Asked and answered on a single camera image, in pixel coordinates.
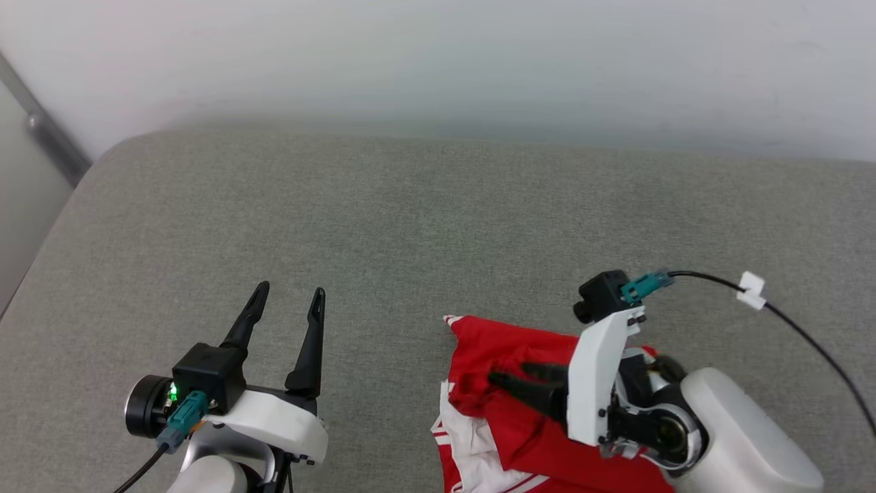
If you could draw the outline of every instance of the red garment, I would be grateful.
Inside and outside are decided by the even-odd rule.
[[[449,401],[466,416],[486,418],[502,467],[546,475],[602,493],[671,493],[660,470],[642,458],[603,459],[598,449],[566,437],[559,423],[490,385],[492,370],[523,376],[524,361],[569,364],[578,338],[477,317],[451,326],[458,344]]]

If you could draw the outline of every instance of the gray fabric surface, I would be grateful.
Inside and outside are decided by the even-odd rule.
[[[245,373],[279,387],[316,286],[328,295],[326,463],[296,491],[440,491],[428,431],[448,313],[562,332],[601,270],[766,278],[766,295],[876,407],[876,167],[544,145],[165,133],[87,174],[0,323],[0,490],[111,491],[152,453],[128,391],[217,343],[272,282]],[[872,491],[848,390],[772,315],[683,280],[639,337],[746,389],[822,469]],[[163,491],[182,454],[134,491]]]

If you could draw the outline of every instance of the white wall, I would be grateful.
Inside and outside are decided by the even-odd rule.
[[[0,83],[0,312],[72,192],[27,134],[25,117]]]
[[[865,0],[0,0],[95,158],[180,125],[876,160]]]

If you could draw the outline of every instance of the teal connector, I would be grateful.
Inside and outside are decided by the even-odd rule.
[[[182,442],[188,436],[188,432],[201,422],[201,418],[207,414],[209,404],[207,394],[199,390],[188,393],[186,400],[176,408],[176,411],[167,419],[167,428],[161,431],[155,439],[156,447],[167,445],[166,452],[173,454],[180,448]]]
[[[634,304],[642,301],[642,298],[650,295],[657,289],[665,288],[673,282],[675,282],[675,279],[669,277],[667,270],[662,268],[645,274],[635,281],[624,284],[620,287],[620,292],[624,295],[627,303]]]

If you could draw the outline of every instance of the black cable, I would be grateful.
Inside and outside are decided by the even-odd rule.
[[[736,291],[745,292],[745,289],[741,286],[734,284],[733,282],[727,281],[726,279],[721,279],[720,277],[715,277],[714,275],[703,274],[702,272],[695,272],[693,270],[673,270],[667,272],[669,277],[697,277],[699,279],[705,279],[706,281],[717,282],[718,284],[723,284],[728,288],[735,289]],[[803,337],[806,342],[809,343],[810,346],[815,348],[815,350],[825,359],[827,362],[837,371],[840,378],[843,379],[845,385],[851,391],[851,394],[855,397],[855,401],[858,403],[858,407],[861,408],[861,411],[864,412],[864,418],[867,420],[867,424],[870,426],[870,432],[873,434],[873,437],[876,438],[876,421],[873,420],[873,416],[870,413],[870,410],[867,409],[867,404],[864,401],[864,397],[861,396],[861,392],[855,387],[855,384],[851,382],[851,378],[845,373],[842,367],[839,366],[839,363],[833,359],[833,357],[828,354],[827,351],[824,350],[821,345],[819,345],[814,339],[812,339],[809,334],[806,333],[794,320],[788,315],[785,315],[784,312],[773,306],[773,304],[766,302],[764,303],[764,308],[770,310],[775,314],[776,317],[781,318],[783,322],[790,325],[792,329],[794,329],[801,337]]]
[[[152,454],[152,457],[150,457],[149,460],[146,461],[146,464],[144,464],[142,468],[140,468],[136,473],[134,473],[133,476],[128,478],[128,481],[123,482],[122,486],[119,486],[115,491],[113,491],[113,493],[124,493],[125,491],[127,491],[128,488],[133,486],[135,482],[137,482],[141,477],[143,477],[143,475],[146,474],[146,472],[148,472],[149,469],[151,469],[152,466],[155,465],[155,462],[159,461],[161,456],[164,455],[164,452],[166,452],[166,451],[167,451],[167,443],[161,444],[159,446],[158,450],[155,451],[155,454]]]

